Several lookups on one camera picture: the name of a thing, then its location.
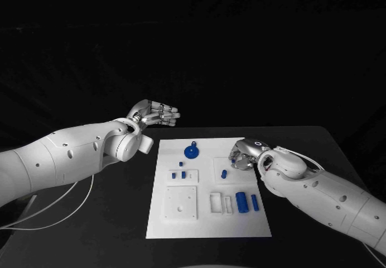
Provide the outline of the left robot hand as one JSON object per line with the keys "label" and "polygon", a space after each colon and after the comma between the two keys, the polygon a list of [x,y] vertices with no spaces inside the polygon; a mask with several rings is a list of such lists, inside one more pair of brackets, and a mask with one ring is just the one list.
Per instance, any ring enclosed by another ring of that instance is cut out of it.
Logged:
{"label": "left robot hand", "polygon": [[180,113],[176,107],[144,99],[132,106],[127,118],[130,118],[144,130],[151,125],[176,126]]}

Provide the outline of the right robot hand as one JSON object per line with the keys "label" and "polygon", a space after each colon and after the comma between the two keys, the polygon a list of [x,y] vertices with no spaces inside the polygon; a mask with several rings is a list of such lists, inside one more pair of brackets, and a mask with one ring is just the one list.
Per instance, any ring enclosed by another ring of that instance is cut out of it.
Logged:
{"label": "right robot hand", "polygon": [[238,140],[229,153],[230,166],[242,171],[249,171],[253,169],[262,153],[268,150],[271,150],[269,145],[256,139]]}

